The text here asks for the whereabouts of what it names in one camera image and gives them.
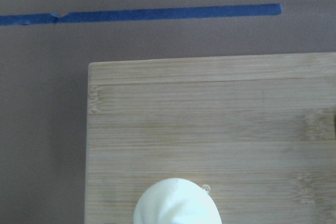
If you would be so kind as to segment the white steamed bun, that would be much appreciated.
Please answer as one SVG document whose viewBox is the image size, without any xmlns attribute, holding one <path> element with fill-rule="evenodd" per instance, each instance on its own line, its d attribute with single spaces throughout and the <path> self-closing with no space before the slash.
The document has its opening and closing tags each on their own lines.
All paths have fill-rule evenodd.
<svg viewBox="0 0 336 224">
<path fill-rule="evenodd" d="M 199 185 L 169 178 L 149 187 L 139 198 L 133 223 L 222 223 L 216 204 Z"/>
</svg>

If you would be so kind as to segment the bamboo cutting board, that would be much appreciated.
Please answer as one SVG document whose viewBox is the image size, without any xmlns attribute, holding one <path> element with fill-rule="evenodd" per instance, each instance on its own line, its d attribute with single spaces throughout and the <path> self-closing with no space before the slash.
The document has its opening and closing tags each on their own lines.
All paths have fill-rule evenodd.
<svg viewBox="0 0 336 224">
<path fill-rule="evenodd" d="M 335 223 L 335 53 L 91 63 L 85 223 L 171 177 L 223 223 Z"/>
</svg>

